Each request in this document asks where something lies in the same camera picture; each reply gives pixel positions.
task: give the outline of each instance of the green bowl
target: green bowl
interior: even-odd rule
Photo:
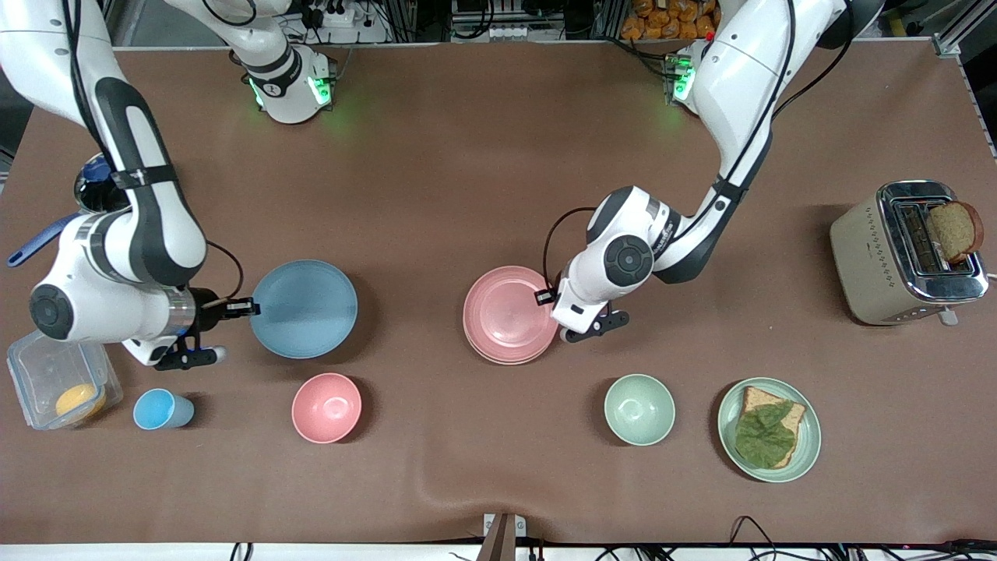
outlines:
[[[628,374],[613,382],[603,410],[613,433],[634,446],[660,442],[675,424],[671,392],[647,374]]]
[[[807,407],[804,418],[800,422],[800,435],[797,439],[797,449],[790,458],[790,463],[782,469],[762,469],[745,461],[734,448],[737,440],[738,419],[744,408],[745,388],[754,385],[772,395],[783,399],[791,399]],[[774,378],[749,378],[734,385],[720,402],[720,413],[717,415],[717,430],[720,431],[720,441],[727,455],[742,471],[756,479],[768,483],[788,483],[803,477],[817,463],[821,454],[821,424],[817,421],[814,406],[796,388]]]

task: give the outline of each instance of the robotic arm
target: robotic arm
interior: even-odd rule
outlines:
[[[291,46],[273,16],[291,0],[166,0],[227,43],[249,75],[260,106],[278,123],[301,123],[332,102],[330,61]]]
[[[877,0],[733,2],[721,0],[727,17],[712,42],[698,41],[682,52],[695,81],[681,103],[699,115],[720,149],[717,180],[691,217],[638,187],[602,201],[588,224],[587,247],[557,287],[551,316],[565,328],[566,340],[625,323],[624,312],[602,310],[652,274],[667,283],[699,275],[768,153],[779,95],[819,42],[840,46],[882,6]]]
[[[199,348],[198,334],[236,310],[203,312],[217,297],[186,288],[204,262],[204,235],[149,106],[118,67],[97,4],[0,2],[0,66],[29,101],[95,136],[131,203],[66,225],[52,269],[31,293],[35,324],[60,340],[123,342],[146,365],[178,339],[176,367],[220,360],[222,352]],[[197,345],[186,352],[181,337],[192,328]]]

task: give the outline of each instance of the pink bowl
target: pink bowl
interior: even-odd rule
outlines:
[[[484,274],[464,301],[464,332],[471,347],[500,364],[523,364],[540,356],[557,333],[547,306],[533,293],[543,277],[525,267],[500,267]]]
[[[328,444],[342,439],[360,420],[360,391],[343,374],[319,374],[298,388],[291,404],[294,428],[305,440]]]

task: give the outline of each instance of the bread slice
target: bread slice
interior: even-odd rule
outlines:
[[[745,388],[745,404],[742,414],[762,405],[774,405],[782,403],[783,401],[788,400],[777,395],[772,395],[763,389],[758,389],[754,385],[749,385]],[[793,436],[797,438],[797,443],[800,442],[800,422],[804,420],[805,412],[807,412],[807,408],[804,405],[801,403],[793,403],[793,408],[791,408],[790,412],[783,417],[783,426],[793,433]],[[793,448],[787,452],[786,457],[773,466],[773,469],[782,469],[789,465],[790,458],[793,457],[793,452],[795,451],[797,451],[797,446],[794,444]]]
[[[931,234],[941,244],[942,256],[960,263],[983,245],[983,221],[976,209],[953,201],[931,209]]]

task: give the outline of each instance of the sandwich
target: sandwich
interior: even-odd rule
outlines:
[[[786,467],[797,449],[805,412],[807,408],[800,403],[748,386],[734,448],[755,467]]]

